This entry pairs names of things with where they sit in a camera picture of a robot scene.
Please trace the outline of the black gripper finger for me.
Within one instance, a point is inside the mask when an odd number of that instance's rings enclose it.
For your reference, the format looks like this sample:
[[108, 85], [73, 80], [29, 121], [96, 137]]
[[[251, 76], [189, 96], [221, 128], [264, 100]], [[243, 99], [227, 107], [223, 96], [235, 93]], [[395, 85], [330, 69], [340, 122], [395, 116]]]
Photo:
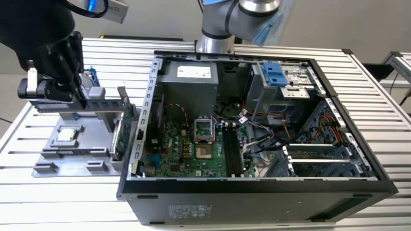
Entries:
[[72, 92], [64, 86], [59, 86], [53, 79], [41, 79], [33, 93], [28, 92], [28, 79], [20, 81], [17, 96], [21, 99], [71, 99]]
[[81, 33], [73, 32], [67, 39], [55, 44], [49, 56], [53, 70], [51, 79], [73, 95], [71, 99], [48, 99], [51, 100], [49, 108], [83, 108], [85, 97], [80, 78], [84, 72]]

